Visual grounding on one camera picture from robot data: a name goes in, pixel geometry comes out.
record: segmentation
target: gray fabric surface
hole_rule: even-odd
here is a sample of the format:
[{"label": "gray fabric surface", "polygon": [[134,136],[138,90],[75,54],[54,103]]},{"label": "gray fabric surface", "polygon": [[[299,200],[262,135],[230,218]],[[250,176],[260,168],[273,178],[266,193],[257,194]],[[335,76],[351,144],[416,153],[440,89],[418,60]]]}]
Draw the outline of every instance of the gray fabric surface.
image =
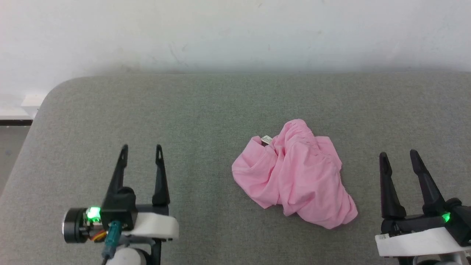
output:
[{"label": "gray fabric surface", "polygon": [[[163,264],[395,264],[378,256],[378,155],[402,204],[421,212],[408,152],[444,197],[471,204],[471,74],[153,75],[80,78],[45,99],[0,198],[0,264],[99,264],[101,245],[66,245],[70,207],[99,205],[122,144],[125,184],[153,192],[163,146],[180,239]],[[260,208],[236,185],[234,159],[254,135],[291,119],[332,139],[358,217],[333,230]]]}]

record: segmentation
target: floor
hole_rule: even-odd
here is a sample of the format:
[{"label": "floor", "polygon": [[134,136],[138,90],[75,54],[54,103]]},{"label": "floor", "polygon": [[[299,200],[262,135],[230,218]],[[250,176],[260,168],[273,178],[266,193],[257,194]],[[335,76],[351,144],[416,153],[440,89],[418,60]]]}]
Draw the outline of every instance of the floor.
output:
[{"label": "floor", "polygon": [[29,129],[29,126],[0,126],[0,196]]}]

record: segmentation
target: green led light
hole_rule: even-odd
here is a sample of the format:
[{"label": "green led light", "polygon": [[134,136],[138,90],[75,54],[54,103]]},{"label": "green led light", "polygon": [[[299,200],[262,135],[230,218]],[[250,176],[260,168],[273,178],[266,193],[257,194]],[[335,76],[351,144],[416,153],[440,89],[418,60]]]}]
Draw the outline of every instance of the green led light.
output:
[{"label": "green led light", "polygon": [[100,207],[90,207],[87,211],[87,218],[91,221],[100,220]]},{"label": "green led light", "polygon": [[446,223],[446,222],[448,222],[448,220],[450,220],[450,213],[446,213],[446,214],[442,215],[442,217],[443,217],[443,220]]}]

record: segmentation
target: pink shirt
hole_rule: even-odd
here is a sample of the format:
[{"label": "pink shirt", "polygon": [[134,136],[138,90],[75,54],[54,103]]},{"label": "pink shirt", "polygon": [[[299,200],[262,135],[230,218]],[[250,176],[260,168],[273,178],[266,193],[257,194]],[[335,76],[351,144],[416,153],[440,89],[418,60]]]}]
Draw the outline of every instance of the pink shirt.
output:
[{"label": "pink shirt", "polygon": [[357,208],[340,180],[340,161],[329,137],[314,137],[303,120],[287,122],[267,146],[252,139],[232,164],[234,180],[264,209],[283,205],[331,229],[353,220]]}]

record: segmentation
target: robotic arm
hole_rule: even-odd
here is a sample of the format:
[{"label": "robotic arm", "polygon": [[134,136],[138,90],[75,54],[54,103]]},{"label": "robotic arm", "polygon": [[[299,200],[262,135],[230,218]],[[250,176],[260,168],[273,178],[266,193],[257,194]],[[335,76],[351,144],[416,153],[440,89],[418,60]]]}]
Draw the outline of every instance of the robotic arm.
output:
[{"label": "robotic arm", "polygon": [[[423,214],[406,215],[394,184],[386,153],[380,154],[381,234],[376,246],[382,257],[396,257],[400,265],[457,265],[471,249],[471,207],[458,198],[445,202],[419,153],[410,151],[419,178]],[[441,260],[417,262],[419,256],[438,254]]]},{"label": "robotic arm", "polygon": [[[103,265],[160,265],[162,242],[179,237],[179,224],[169,216],[170,196],[162,147],[157,145],[157,175],[152,204],[136,205],[136,195],[123,187],[128,146],[121,149],[101,207],[71,208],[62,223],[67,243],[105,243]],[[149,244],[151,253],[131,248],[131,244]]]}]

